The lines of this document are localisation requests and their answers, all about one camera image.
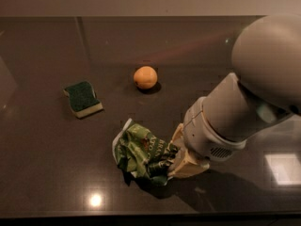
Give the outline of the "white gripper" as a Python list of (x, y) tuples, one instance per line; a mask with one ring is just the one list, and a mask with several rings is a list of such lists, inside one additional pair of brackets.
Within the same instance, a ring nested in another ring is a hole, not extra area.
[[(183, 124), (177, 126), (170, 140), (181, 150), (167, 170), (168, 177), (182, 179), (201, 174), (210, 167), (210, 161), (206, 158), (224, 162), (246, 146), (246, 140), (230, 141), (217, 134), (205, 117), (204, 100), (204, 97), (200, 97), (190, 106), (185, 113)], [(184, 144), (192, 152), (182, 149)]]

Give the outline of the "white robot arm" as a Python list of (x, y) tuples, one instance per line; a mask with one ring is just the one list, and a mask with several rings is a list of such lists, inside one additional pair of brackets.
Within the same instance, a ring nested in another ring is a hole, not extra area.
[(242, 30), (233, 71), (186, 111), (172, 142), (170, 178), (200, 174), (241, 151), (261, 130), (301, 112), (301, 16), (269, 15)]

